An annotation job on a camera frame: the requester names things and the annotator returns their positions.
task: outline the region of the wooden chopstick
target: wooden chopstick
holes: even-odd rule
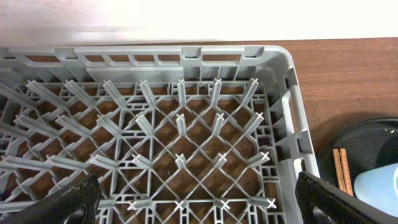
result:
[[[343,177],[343,169],[341,168],[340,153],[338,152],[338,149],[333,149],[333,158],[335,160],[338,188],[346,192],[346,186]]]
[[[349,176],[348,160],[346,149],[340,149],[341,166],[343,167],[344,183],[347,194],[354,196],[353,187],[351,185],[351,177]]]

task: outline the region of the white wall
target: white wall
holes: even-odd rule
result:
[[[395,2],[0,0],[0,46],[397,37]]]

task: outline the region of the plastic container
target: plastic container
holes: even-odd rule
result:
[[[354,181],[357,198],[398,217],[398,163],[359,174]]]
[[[3,217],[93,172],[99,223],[302,223],[319,173],[281,47],[16,47],[0,81]]]

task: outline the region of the wooden surface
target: wooden surface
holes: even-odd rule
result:
[[[345,126],[398,116],[398,38],[189,44],[286,48],[293,56],[315,152]]]

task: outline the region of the black tray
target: black tray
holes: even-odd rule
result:
[[[354,184],[362,172],[398,162],[398,118],[373,118],[342,129],[317,155],[321,179],[338,186],[332,149],[345,148]]]

